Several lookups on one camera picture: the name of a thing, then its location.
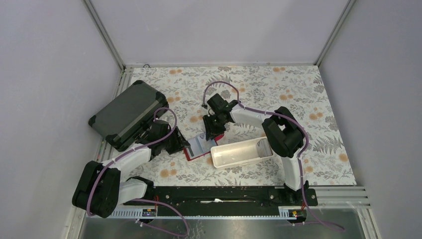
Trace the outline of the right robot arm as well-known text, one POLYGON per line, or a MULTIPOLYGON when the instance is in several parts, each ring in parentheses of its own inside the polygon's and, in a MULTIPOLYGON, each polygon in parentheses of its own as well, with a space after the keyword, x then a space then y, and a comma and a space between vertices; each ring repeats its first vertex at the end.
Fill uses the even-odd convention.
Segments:
POLYGON ((207 140, 223 135, 229 122, 264 130, 271 149, 282 159, 285 185, 289 187, 285 192, 287 202, 298 205, 305 199, 303 173, 298 160, 293 157, 302 153, 299 149, 305 149, 309 138, 286 107, 268 112, 246 107, 238 100, 228 102, 219 94, 203 100, 202 107, 213 111, 213 114, 203 117, 207 140))

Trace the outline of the red card holder wallet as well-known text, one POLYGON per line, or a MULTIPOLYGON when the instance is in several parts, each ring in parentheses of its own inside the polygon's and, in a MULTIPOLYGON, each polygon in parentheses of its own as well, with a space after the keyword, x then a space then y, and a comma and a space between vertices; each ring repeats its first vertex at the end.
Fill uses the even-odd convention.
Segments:
POLYGON ((217 136, 214 139, 207 140, 206 133, 199 134, 191 139, 188 139, 190 146, 184 148, 184 154, 187 161, 192 161, 210 153, 212 147, 218 145, 218 141, 224 137, 224 134, 217 136))

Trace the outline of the silver VIP card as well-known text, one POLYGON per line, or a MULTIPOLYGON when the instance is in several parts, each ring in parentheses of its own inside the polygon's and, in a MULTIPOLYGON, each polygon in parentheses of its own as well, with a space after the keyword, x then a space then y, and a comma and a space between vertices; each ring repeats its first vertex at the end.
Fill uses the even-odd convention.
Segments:
POLYGON ((211 148, 216 146, 216 141, 214 139, 206 140, 206 134, 201 134, 191 138, 188 142, 191 147, 187 148, 187 152, 191 159, 209 153, 211 148))
POLYGON ((266 137, 260 139, 257 142, 256 146, 257 146, 257 153, 260 158, 270 157, 273 155, 273 151, 266 137))

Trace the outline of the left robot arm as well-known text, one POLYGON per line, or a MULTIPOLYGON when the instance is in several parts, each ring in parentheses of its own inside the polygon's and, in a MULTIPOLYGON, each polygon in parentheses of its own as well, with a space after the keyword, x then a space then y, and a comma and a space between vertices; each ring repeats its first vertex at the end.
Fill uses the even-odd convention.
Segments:
POLYGON ((147 205, 154 200, 153 182, 129 174, 162 151, 174 154, 190 147, 177 126, 156 120, 135 144, 115 158, 88 162, 72 197, 72 205, 90 216, 107 218, 115 208, 137 199, 147 205))

